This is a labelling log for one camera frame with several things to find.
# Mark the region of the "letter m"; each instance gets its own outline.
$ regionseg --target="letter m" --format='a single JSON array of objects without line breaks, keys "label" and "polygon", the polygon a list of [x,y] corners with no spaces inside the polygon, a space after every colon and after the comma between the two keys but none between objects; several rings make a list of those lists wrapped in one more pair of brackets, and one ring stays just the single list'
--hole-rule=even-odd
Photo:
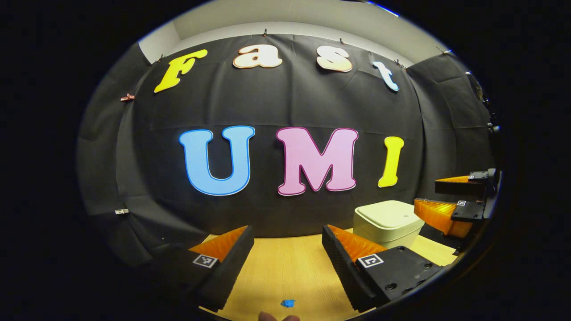
[{"label": "letter m", "polygon": [[356,185],[353,179],[353,147],[359,137],[357,131],[340,128],[333,131],[323,153],[303,127],[278,130],[276,137],[284,144],[284,183],[278,187],[281,195],[299,195],[305,192],[301,171],[311,189],[319,191],[331,168],[331,180],[325,184],[329,191],[350,190]]}]

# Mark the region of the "letter u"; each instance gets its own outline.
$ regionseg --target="letter u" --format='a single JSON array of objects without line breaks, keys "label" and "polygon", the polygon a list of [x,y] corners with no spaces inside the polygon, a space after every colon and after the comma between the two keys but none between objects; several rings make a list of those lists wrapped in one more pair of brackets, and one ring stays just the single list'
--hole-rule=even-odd
[{"label": "letter u", "polygon": [[230,141],[232,174],[228,178],[212,177],[208,166],[208,142],[214,137],[210,130],[199,129],[183,133],[179,142],[184,146],[186,171],[191,185],[204,194],[225,196],[235,194],[250,181],[250,150],[248,143],[255,130],[250,126],[232,126],[222,131]]}]

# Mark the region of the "table surface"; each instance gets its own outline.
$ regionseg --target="table surface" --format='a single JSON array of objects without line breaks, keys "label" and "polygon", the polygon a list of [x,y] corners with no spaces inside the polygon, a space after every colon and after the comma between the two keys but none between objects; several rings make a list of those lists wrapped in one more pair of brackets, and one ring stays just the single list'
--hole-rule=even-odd
[{"label": "table surface", "polygon": [[[204,242],[216,236],[209,235]],[[410,249],[441,266],[456,259],[453,248],[422,236]],[[295,300],[295,305],[284,307],[283,300]],[[224,309],[215,314],[233,321],[257,321],[261,311],[279,321],[291,314],[303,321],[343,321],[362,314],[351,307],[321,245],[321,234],[254,239]]]}]

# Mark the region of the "white container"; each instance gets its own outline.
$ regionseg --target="white container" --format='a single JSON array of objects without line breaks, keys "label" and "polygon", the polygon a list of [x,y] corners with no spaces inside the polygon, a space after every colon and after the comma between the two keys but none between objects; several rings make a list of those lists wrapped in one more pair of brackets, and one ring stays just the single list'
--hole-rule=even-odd
[{"label": "white container", "polygon": [[353,216],[353,234],[386,248],[410,247],[424,225],[414,211],[414,205],[398,200],[360,206]]}]

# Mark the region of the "cutout letter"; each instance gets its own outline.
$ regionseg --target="cutout letter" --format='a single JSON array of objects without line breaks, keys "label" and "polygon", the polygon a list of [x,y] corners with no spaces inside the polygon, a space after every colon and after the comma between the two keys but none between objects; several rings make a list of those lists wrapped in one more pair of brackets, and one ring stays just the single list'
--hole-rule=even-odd
[{"label": "cutout letter", "polygon": [[188,179],[194,188],[208,195],[224,196],[235,194],[250,181],[249,139],[255,130],[250,126],[232,126],[222,131],[230,141],[232,175],[218,179],[212,177],[208,167],[208,142],[213,134],[210,130],[198,129],[183,133],[179,141],[184,146],[184,158]]},{"label": "cutout letter", "polygon": [[278,48],[272,45],[253,45],[238,50],[240,54],[234,58],[233,64],[236,68],[254,68],[261,66],[264,68],[273,68],[281,65],[282,61],[278,58]]},{"label": "cutout letter", "polygon": [[353,69],[353,65],[347,59],[349,54],[341,48],[321,46],[317,48],[317,54],[320,55],[317,58],[317,63],[324,69],[342,71],[344,73]]},{"label": "cutout letter", "polygon": [[350,190],[356,185],[353,179],[353,147],[359,137],[357,131],[348,128],[336,129],[331,134],[321,154],[307,129],[287,127],[278,130],[276,137],[284,143],[284,183],[278,193],[285,196],[305,192],[301,183],[301,170],[311,189],[319,191],[329,169],[331,180],[325,184],[329,191]]},{"label": "cutout letter", "polygon": [[385,146],[387,147],[387,160],[383,177],[379,179],[379,187],[393,186],[399,180],[396,170],[399,166],[400,149],[404,146],[404,140],[400,137],[387,137]]},{"label": "cutout letter", "polygon": [[181,75],[186,74],[194,65],[195,58],[203,58],[207,53],[208,51],[203,49],[171,60],[171,62],[168,63],[169,66],[167,72],[164,74],[163,80],[155,87],[155,93],[176,86],[180,82],[180,79],[176,77],[178,72],[180,71]]},{"label": "cutout letter", "polygon": [[398,91],[399,87],[391,79],[392,72],[390,70],[388,70],[388,68],[386,68],[382,62],[373,61],[373,65],[375,67],[379,68],[379,71],[381,72],[381,76],[383,77],[383,80],[385,81],[387,86],[390,89],[392,89],[393,91]]}]

